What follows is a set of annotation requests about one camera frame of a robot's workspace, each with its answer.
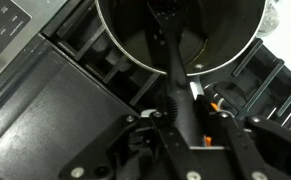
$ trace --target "bolt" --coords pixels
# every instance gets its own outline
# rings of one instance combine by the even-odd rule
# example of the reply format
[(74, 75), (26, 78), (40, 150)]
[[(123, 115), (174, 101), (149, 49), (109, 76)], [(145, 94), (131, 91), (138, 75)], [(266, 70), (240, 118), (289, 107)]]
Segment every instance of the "bolt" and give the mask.
[(260, 121), (261, 121), (261, 120), (260, 120), (259, 118), (257, 118), (257, 117), (253, 117), (252, 120), (253, 120), (254, 122), (260, 122)]
[(186, 174), (187, 180), (201, 180), (201, 175), (195, 171), (190, 171)]
[(128, 116), (127, 118), (126, 118), (126, 121), (127, 122), (133, 122), (135, 119), (134, 119), (134, 117), (133, 116)]
[(204, 67), (204, 65), (202, 65), (202, 64), (196, 64), (194, 66), (195, 69), (202, 69), (203, 67)]
[(228, 117), (228, 114), (227, 114), (227, 113), (221, 113), (221, 116), (222, 116), (223, 118), (227, 118), (227, 117)]
[(253, 172), (252, 177), (254, 180), (267, 180), (267, 176), (259, 171)]
[(154, 116), (157, 117), (157, 118), (160, 118), (160, 117), (162, 117), (162, 113), (156, 111), (156, 112), (154, 112)]
[(84, 175), (84, 168), (82, 168), (82, 167), (76, 167), (71, 172), (71, 176), (73, 178), (80, 178), (83, 175)]

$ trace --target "black mechanical arm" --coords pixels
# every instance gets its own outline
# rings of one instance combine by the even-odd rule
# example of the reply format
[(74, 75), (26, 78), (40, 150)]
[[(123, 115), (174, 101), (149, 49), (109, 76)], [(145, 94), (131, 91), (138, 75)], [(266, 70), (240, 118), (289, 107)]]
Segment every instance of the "black mechanical arm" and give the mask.
[(194, 105), (211, 146), (189, 147), (164, 113), (118, 119), (60, 179), (291, 180), (291, 131), (262, 117), (237, 123), (204, 96)]

